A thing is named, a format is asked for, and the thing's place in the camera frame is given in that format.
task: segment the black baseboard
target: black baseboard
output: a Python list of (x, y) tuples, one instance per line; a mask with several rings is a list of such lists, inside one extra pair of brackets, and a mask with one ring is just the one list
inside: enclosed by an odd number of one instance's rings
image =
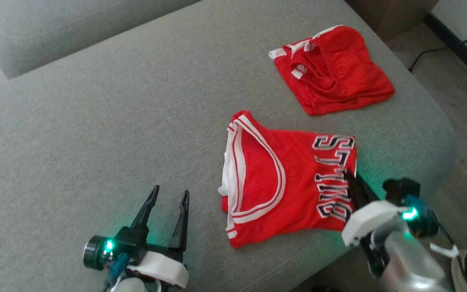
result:
[[(461, 41), (461, 39), (454, 35), (439, 19), (431, 14), (428, 14), (424, 19), (424, 23), (447, 46), (458, 44)], [(467, 46), (458, 46), (452, 48), (452, 51), (467, 65)]]

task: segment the gray floor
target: gray floor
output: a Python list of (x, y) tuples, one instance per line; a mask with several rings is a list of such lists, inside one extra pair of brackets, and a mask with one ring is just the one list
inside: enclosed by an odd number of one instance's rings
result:
[[(387, 45), (408, 67), (419, 52), (442, 47), (443, 43), (426, 26), (420, 25), (387, 41)], [(459, 247), (467, 248), (467, 67), (452, 52), (436, 52), (424, 55), (414, 68), (413, 75), (437, 100), (456, 132), (456, 167), (439, 192), (428, 202)], [(449, 247), (440, 234), (432, 241)], [(448, 271), (449, 259), (438, 255), (435, 257)], [(343, 292), (380, 291), (359, 249), (345, 254), (304, 281), (293, 292), (310, 292), (313, 285), (336, 287)]]

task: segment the brown box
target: brown box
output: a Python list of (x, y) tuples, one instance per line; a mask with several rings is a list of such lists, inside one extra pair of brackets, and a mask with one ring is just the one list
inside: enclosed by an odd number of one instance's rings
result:
[(386, 41), (420, 24), (439, 0), (345, 0)]

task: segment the red jersey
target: red jersey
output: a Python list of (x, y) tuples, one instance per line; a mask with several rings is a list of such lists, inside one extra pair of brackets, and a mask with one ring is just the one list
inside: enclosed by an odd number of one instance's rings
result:
[(350, 135), (269, 130), (249, 111), (233, 115), (222, 210), (232, 247), (305, 228), (341, 231), (353, 211), (343, 171), (356, 174)]

